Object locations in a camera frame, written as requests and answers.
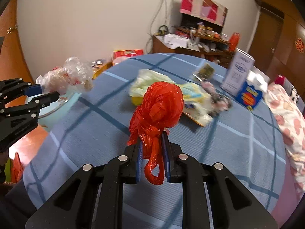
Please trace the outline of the brown wooden door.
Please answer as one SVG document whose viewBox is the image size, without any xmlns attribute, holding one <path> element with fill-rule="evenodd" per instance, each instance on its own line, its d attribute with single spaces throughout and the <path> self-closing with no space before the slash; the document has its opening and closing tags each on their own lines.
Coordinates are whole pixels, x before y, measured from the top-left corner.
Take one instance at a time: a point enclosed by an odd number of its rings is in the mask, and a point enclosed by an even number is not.
<svg viewBox="0 0 305 229">
<path fill-rule="evenodd" d="M 274 55 L 282 31 L 283 18 L 261 8 L 258 24 L 249 54 L 255 59 L 254 65 L 265 71 Z"/>
</svg>

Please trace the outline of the pink white patchwork cloth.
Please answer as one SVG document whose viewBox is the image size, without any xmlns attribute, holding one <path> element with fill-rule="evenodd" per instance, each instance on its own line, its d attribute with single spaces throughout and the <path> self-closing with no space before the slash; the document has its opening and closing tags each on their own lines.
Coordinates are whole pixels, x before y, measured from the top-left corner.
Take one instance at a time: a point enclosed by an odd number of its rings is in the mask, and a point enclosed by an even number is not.
<svg viewBox="0 0 305 229">
<path fill-rule="evenodd" d="M 213 0 L 182 0 L 180 12 L 223 27 L 228 9 Z"/>
</svg>

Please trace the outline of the red plastic bag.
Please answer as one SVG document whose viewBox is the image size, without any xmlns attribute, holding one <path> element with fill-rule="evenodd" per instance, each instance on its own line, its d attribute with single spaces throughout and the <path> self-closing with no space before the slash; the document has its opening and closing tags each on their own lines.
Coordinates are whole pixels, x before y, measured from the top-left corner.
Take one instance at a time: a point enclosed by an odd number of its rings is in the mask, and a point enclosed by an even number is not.
<svg viewBox="0 0 305 229">
<path fill-rule="evenodd" d="M 127 145 L 133 145 L 140 139 L 143 143 L 143 158 L 148 160 L 144 168 L 146 179 L 154 185 L 164 182 L 164 163 L 161 147 L 161 134 L 166 128 L 177 125 L 181 115 L 175 121 L 168 112 L 164 115 L 150 115 L 145 112 L 143 105 L 137 106 L 129 125 L 129 141 Z"/>
</svg>

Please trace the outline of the red double happiness sticker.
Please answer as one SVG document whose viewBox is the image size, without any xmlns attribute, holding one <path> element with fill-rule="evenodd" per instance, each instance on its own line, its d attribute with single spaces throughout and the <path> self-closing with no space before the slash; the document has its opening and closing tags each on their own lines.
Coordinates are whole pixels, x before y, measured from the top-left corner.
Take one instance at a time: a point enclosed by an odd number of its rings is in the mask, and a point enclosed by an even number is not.
<svg viewBox="0 0 305 229">
<path fill-rule="evenodd" d="M 295 40 L 295 47 L 300 53 L 304 53 L 304 42 L 300 37 Z"/>
</svg>

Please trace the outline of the clear plastic bag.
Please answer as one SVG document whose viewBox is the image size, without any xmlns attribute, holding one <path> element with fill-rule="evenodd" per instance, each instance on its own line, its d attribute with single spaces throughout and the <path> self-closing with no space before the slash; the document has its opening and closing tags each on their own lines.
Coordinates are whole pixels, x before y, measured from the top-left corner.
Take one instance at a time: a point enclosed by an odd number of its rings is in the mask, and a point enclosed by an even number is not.
<svg viewBox="0 0 305 229">
<path fill-rule="evenodd" d="M 73 56 L 66 59 L 62 67 L 55 67 L 44 76 L 37 77 L 36 84 L 41 86 L 43 93 L 83 93 L 93 88 L 93 75 L 91 63 L 83 63 Z"/>
</svg>

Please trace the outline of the blue plaid bed sheet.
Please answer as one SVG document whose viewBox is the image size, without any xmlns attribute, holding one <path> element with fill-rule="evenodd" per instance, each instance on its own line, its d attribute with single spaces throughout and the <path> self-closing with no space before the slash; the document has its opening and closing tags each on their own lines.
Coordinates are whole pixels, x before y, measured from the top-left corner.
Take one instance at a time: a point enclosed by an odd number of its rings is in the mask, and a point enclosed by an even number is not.
<svg viewBox="0 0 305 229">
<path fill-rule="evenodd" d="M 40 207 L 83 164 L 99 166 L 123 153 L 135 106 L 129 90 L 139 70 L 150 69 L 178 84 L 191 80 L 204 60 L 181 54 L 142 55 L 115 65 L 94 81 L 53 127 L 23 172 L 25 189 Z M 200 163 L 224 164 L 268 210 L 279 199 L 285 176 L 285 146 L 270 109 L 249 111 L 234 102 L 207 126 L 182 116 L 169 140 Z M 124 187 L 123 228 L 181 228 L 182 185 L 150 184 L 144 176 Z"/>
</svg>

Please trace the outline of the pink heart pillow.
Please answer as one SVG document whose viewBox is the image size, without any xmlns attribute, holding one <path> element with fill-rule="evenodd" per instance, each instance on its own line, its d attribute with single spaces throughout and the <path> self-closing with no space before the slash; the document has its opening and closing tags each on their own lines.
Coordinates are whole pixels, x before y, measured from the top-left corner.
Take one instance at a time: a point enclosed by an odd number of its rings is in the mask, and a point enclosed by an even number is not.
<svg viewBox="0 0 305 229">
<path fill-rule="evenodd" d="M 304 194 L 304 117 L 284 88 L 271 83 L 264 100 L 283 135 L 286 155 L 298 195 Z"/>
</svg>

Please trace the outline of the grey pink wrapper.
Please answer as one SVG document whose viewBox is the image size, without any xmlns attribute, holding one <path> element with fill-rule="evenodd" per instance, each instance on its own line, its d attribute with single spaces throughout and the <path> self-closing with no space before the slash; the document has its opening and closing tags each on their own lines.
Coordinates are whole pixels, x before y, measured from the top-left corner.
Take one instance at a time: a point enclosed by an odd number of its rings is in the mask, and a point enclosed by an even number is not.
<svg viewBox="0 0 305 229">
<path fill-rule="evenodd" d="M 211 117 L 216 117 L 221 112 L 228 111 L 233 106 L 231 99 L 218 93 L 210 82 L 203 81 L 201 86 L 211 96 L 211 105 L 213 108 L 211 112 L 209 112 Z"/>
</svg>

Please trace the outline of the white box on cabinet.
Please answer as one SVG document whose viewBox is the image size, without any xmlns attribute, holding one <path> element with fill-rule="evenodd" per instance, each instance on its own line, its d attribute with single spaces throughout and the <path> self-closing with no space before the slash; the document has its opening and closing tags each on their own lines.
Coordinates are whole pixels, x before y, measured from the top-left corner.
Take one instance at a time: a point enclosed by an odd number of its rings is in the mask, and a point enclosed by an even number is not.
<svg viewBox="0 0 305 229">
<path fill-rule="evenodd" d="M 189 39 L 175 34 L 167 34 L 163 37 L 163 43 L 170 49 L 187 48 Z"/>
</svg>

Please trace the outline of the light blue trash bin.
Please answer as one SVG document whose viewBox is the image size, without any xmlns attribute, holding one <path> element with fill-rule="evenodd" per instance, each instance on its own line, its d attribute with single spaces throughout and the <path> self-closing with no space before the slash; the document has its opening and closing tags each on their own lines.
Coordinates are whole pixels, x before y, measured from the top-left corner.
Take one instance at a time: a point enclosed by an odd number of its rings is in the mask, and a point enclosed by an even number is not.
<svg viewBox="0 0 305 229">
<path fill-rule="evenodd" d="M 60 96 L 57 101 L 42 108 L 38 116 L 38 125 L 45 131 L 50 132 L 54 125 L 67 114 L 80 96 L 81 93 L 67 92 Z"/>
</svg>

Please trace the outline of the orange plastic container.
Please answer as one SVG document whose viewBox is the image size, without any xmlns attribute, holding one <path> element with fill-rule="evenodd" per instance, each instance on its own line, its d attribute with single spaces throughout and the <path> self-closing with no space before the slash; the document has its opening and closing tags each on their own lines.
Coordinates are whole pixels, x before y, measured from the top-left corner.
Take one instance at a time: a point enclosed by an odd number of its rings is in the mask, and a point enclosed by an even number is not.
<svg viewBox="0 0 305 229">
<path fill-rule="evenodd" d="M 239 33 L 234 33 L 231 38 L 229 39 L 229 51 L 234 52 L 238 42 L 240 40 L 240 34 Z"/>
</svg>

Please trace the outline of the black yellow snack packet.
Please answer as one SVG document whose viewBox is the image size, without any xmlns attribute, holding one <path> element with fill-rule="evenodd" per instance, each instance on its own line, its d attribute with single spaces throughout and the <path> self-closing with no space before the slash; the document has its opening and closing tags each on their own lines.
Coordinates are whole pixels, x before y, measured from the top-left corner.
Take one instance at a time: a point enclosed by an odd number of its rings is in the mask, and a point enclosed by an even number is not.
<svg viewBox="0 0 305 229">
<path fill-rule="evenodd" d="M 205 82 L 209 80 L 214 74 L 214 68 L 209 63 L 203 63 L 198 69 L 192 74 L 195 81 Z"/>
</svg>

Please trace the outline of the red cardboard box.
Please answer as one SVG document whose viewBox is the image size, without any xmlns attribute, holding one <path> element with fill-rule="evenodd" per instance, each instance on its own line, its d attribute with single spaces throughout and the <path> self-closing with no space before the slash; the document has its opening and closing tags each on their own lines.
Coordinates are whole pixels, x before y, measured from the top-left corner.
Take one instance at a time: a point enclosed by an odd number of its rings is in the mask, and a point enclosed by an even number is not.
<svg viewBox="0 0 305 229">
<path fill-rule="evenodd" d="M 117 50 L 112 52 L 112 64 L 113 66 L 125 61 L 131 57 L 143 55 L 144 51 L 142 49 L 134 50 Z"/>
</svg>

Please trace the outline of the wooden tv cabinet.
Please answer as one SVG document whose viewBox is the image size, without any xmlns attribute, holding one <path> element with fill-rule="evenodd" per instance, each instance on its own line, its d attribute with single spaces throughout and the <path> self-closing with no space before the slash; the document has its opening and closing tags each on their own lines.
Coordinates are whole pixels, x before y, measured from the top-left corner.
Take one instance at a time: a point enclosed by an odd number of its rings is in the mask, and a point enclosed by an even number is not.
<svg viewBox="0 0 305 229">
<path fill-rule="evenodd" d="M 159 31 L 152 37 L 150 53 L 191 55 L 213 61 L 220 66 L 228 68 L 235 51 L 229 51 L 229 39 L 222 30 L 223 27 L 211 22 L 182 14 L 180 24 L 171 27 L 166 25 L 159 27 Z M 167 34 L 175 34 L 188 38 L 187 48 L 168 48 L 163 43 L 163 37 Z"/>
</svg>

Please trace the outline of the yellow green printed bag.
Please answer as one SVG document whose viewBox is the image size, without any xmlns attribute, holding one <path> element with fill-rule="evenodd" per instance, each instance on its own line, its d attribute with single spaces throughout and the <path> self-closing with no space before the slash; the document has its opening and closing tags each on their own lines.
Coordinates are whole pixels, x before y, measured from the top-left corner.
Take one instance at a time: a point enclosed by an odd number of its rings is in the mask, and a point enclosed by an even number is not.
<svg viewBox="0 0 305 229">
<path fill-rule="evenodd" d="M 143 97 L 142 105 L 150 115 L 177 117 L 185 114 L 198 125 L 205 127 L 213 118 L 211 96 L 199 85 L 186 82 L 177 84 L 159 72 L 141 69 L 129 90 L 129 96 Z"/>
</svg>

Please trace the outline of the white tall carton box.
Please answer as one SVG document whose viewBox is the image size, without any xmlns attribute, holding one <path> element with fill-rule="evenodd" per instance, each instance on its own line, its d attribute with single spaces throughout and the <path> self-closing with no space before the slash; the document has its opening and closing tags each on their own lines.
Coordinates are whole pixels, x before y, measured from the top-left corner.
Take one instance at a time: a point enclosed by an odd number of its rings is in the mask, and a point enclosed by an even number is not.
<svg viewBox="0 0 305 229">
<path fill-rule="evenodd" d="M 237 48 L 221 88 L 232 96 L 237 96 L 254 62 L 252 56 Z"/>
</svg>

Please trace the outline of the yellow crumpled wrapper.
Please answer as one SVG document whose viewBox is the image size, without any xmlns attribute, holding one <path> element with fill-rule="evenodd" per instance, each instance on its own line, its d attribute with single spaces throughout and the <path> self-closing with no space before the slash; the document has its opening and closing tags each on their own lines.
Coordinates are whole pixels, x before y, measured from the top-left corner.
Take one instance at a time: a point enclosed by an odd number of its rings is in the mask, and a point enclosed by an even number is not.
<svg viewBox="0 0 305 229">
<path fill-rule="evenodd" d="M 141 96 L 131 96 L 131 102 L 135 105 L 135 106 L 139 106 L 142 104 L 143 102 L 143 97 Z"/>
</svg>

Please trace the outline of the blue yellow small box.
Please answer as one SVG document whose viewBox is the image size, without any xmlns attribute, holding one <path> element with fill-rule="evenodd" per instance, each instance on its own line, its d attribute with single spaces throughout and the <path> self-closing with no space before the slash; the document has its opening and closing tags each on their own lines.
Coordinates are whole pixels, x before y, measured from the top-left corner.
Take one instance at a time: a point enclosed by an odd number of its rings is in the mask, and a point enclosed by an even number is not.
<svg viewBox="0 0 305 229">
<path fill-rule="evenodd" d="M 254 85 L 250 85 L 245 81 L 235 97 L 235 100 L 249 111 L 253 111 L 262 98 L 263 92 L 260 89 L 256 89 Z"/>
</svg>

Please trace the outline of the black white cow pillow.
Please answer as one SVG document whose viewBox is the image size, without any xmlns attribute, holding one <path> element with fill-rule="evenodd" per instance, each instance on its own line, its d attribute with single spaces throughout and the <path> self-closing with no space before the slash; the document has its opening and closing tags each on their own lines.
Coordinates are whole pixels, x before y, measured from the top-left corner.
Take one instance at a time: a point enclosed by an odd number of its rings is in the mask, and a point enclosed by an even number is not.
<svg viewBox="0 0 305 229">
<path fill-rule="evenodd" d="M 303 114 L 304 113 L 304 101 L 297 93 L 297 90 L 294 87 L 294 85 L 285 76 L 282 76 L 282 75 L 278 75 L 275 78 L 274 83 L 281 85 L 285 89 L 286 93 L 290 96 L 292 101 L 297 105 L 298 109 Z"/>
</svg>

